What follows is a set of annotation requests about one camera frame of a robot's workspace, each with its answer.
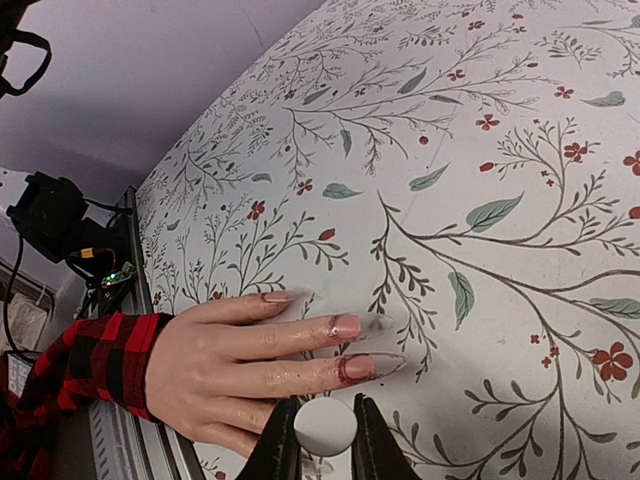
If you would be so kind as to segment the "red black plaid sleeve forearm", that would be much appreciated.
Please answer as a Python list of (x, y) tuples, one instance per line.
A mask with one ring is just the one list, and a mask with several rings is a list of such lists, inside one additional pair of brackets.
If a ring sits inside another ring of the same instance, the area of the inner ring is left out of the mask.
[(1, 477), (48, 479), (61, 419), (107, 401), (156, 423), (145, 373), (166, 313), (116, 313), (74, 322), (36, 360), (20, 395), (9, 389), (9, 355), (1, 355)]

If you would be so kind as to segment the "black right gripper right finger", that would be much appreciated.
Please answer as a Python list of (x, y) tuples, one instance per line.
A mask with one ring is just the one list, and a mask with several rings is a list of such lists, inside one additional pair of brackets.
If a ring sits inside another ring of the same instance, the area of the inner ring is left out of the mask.
[(355, 480), (419, 480), (373, 398), (354, 398), (357, 432), (351, 447)]

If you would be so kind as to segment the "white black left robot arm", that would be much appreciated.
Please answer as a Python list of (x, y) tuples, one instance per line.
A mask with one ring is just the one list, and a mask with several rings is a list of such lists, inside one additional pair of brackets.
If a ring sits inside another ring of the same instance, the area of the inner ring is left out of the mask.
[(12, 231), (16, 231), (13, 221), (8, 215), (10, 206), (16, 206), (28, 187), (29, 173), (0, 168), (0, 210), (1, 221)]

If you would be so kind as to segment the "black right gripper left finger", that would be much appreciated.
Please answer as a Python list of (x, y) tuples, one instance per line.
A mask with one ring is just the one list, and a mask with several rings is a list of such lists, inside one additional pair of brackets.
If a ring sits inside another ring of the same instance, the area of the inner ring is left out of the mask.
[(297, 397), (279, 400), (236, 480), (300, 480), (301, 449), (294, 420), (301, 403)]

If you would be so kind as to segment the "person's left hand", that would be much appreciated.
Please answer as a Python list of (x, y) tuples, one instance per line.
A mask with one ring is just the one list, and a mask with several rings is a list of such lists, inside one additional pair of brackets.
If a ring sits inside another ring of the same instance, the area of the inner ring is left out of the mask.
[(386, 377), (402, 355), (355, 353), (299, 360), (297, 354), (380, 336), (383, 315), (331, 313), (277, 321), (290, 291), (209, 301), (157, 334), (145, 371), (151, 415), (188, 440), (248, 457), (281, 398), (331, 392)]

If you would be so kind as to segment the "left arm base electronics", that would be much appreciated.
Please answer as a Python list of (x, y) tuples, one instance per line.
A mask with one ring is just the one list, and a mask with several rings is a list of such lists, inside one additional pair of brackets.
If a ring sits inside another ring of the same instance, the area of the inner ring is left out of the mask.
[(134, 272), (129, 223), (134, 210), (86, 198), (69, 179), (28, 174), (19, 199), (6, 209), (10, 224), (31, 247), (54, 264), (63, 263), (92, 292), (81, 311), (99, 315), (120, 310)]

